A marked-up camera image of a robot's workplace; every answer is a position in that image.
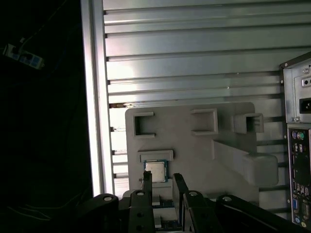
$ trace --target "screw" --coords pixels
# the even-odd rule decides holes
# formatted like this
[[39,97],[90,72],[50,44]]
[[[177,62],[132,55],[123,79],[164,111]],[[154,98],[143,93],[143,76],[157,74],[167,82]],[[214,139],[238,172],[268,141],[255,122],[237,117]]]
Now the screw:
[[198,195],[196,192],[189,192],[189,194],[193,197]]
[[110,200],[112,200],[112,198],[111,197],[105,197],[104,200],[105,201],[110,201]]
[[223,197],[224,201],[232,201],[232,199],[230,197]]

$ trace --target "metal panel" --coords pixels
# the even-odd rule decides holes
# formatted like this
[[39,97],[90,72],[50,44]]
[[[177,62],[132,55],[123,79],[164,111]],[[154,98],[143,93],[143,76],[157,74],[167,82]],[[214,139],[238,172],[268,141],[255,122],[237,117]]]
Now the metal panel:
[[[89,0],[90,6],[100,6],[100,1]],[[104,87],[108,88],[112,106],[250,101],[264,115],[265,132],[257,135],[258,151],[276,155],[284,166],[287,149],[278,66],[311,50],[310,1],[104,0],[104,8],[93,11],[99,14],[102,9],[107,56],[97,61],[97,67],[106,65],[107,77],[99,77],[103,82],[99,91],[106,96]],[[102,18],[94,19],[94,24],[101,28]],[[96,48],[104,37],[95,37]],[[102,49],[94,52],[105,56]],[[105,110],[106,100],[101,100]],[[111,132],[111,148],[109,136],[101,135],[101,140],[107,145],[106,154],[115,150],[115,166],[126,163],[125,111],[110,109],[111,125],[107,118],[101,119],[111,126],[105,131]],[[277,189],[287,184],[286,168],[279,171]],[[117,194],[128,188],[126,178],[120,181],[115,179]],[[267,209],[287,208],[287,191],[261,192],[260,204]]]
[[101,1],[81,1],[94,196],[105,192],[114,193],[102,7]]
[[147,7],[170,7],[170,6],[194,6],[194,5],[220,5],[234,3],[268,3],[279,2],[279,0],[104,0],[104,9],[131,9]]
[[183,75],[207,75],[278,70],[284,60],[311,50],[285,49],[235,51],[209,55],[183,54],[178,56],[139,57],[132,60],[107,62],[108,79],[131,79]]
[[[311,25],[270,28],[235,28],[217,30],[159,31],[152,35],[136,33],[127,37],[107,38],[107,56],[155,53],[181,53],[225,50],[250,50],[310,46],[308,34]],[[284,40],[290,33],[299,35]]]

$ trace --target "gray plastic tray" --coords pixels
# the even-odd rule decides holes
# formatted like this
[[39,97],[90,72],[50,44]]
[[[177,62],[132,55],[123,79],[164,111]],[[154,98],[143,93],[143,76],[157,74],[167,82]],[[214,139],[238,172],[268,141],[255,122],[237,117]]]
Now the gray plastic tray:
[[[203,194],[227,192],[245,200],[258,201],[257,187],[213,160],[212,156],[212,140],[247,152],[257,151],[256,132],[242,134],[233,130],[234,116],[254,112],[254,106],[249,102],[127,110],[130,189],[140,189],[143,160],[150,156],[151,159],[169,158],[169,177],[181,173],[189,189]],[[171,184],[171,180],[168,183],[154,183],[153,194],[171,199]]]

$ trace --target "power socket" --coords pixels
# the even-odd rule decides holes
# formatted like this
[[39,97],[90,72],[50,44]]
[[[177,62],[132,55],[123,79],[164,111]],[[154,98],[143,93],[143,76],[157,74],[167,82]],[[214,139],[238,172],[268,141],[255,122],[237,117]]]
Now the power socket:
[[36,56],[25,50],[22,50],[20,54],[15,54],[13,53],[14,48],[16,48],[16,46],[8,44],[4,48],[3,55],[35,69],[41,69],[44,67],[44,59],[42,57]]

